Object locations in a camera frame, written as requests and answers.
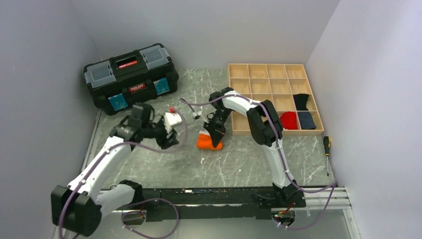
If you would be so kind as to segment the wooden compartment tray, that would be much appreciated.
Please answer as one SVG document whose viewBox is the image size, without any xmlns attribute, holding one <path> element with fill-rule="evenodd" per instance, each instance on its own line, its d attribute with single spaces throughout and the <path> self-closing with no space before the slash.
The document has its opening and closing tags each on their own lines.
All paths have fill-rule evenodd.
<svg viewBox="0 0 422 239">
<path fill-rule="evenodd" d="M 238 93 L 257 101 L 273 103 L 278 117 L 284 112 L 295 112 L 297 130 L 283 130 L 284 135 L 321 135 L 324 127 L 317 109 L 305 68 L 300 64 L 229 64 L 229 86 Z M 301 129 L 293 95 L 309 94 L 308 112 L 316 129 Z"/>
</svg>

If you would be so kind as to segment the orange underwear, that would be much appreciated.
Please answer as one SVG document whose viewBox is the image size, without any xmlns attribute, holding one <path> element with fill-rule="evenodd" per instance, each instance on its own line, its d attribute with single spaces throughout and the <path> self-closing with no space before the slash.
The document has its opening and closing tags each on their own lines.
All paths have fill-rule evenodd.
<svg viewBox="0 0 422 239">
<path fill-rule="evenodd" d="M 214 147 L 210 134 L 206 130 L 200 130 L 197 139 L 197 148 L 205 150 L 222 150 L 223 143 L 221 141 L 216 147 Z"/>
</svg>

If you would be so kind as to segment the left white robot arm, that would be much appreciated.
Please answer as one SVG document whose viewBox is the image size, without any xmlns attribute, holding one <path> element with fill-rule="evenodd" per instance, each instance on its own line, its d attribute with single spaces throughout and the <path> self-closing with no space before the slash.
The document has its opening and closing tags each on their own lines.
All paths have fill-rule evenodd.
<svg viewBox="0 0 422 239">
<path fill-rule="evenodd" d="M 111 130 L 103 148 L 86 168 L 67 186 L 58 185 L 53 189 L 52 222 L 58 227 L 59 238 L 64 237 L 63 230 L 89 237 L 101 220 L 114 210 L 120 207 L 137 209 L 150 201 L 144 198 L 142 185 L 130 180 L 123 180 L 104 193 L 101 189 L 114 168 L 135 147 L 152 150 L 141 144 L 144 139 L 155 139 L 160 153 L 173 153 L 180 148 L 175 127 L 187 126 L 184 116 L 171 109 L 157 121 L 154 117 L 155 110 L 151 105 L 134 105 L 131 114 Z"/>
</svg>

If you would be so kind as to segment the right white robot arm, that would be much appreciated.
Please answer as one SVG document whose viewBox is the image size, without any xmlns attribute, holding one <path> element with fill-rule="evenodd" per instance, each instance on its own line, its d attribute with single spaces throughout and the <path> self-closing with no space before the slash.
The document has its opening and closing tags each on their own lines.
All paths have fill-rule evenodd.
<svg viewBox="0 0 422 239">
<path fill-rule="evenodd" d="M 231 112 L 247 117 L 250 133 L 262 147 L 269 162 L 276 204 L 285 207 L 300 197 L 297 183 L 286 161 L 282 145 L 283 126 L 273 103 L 269 100 L 252 100 L 230 87 L 210 94 L 209 102 L 215 112 L 204 123 L 204 129 L 210 134 L 212 146 L 217 147 L 225 136 L 224 124 Z"/>
</svg>

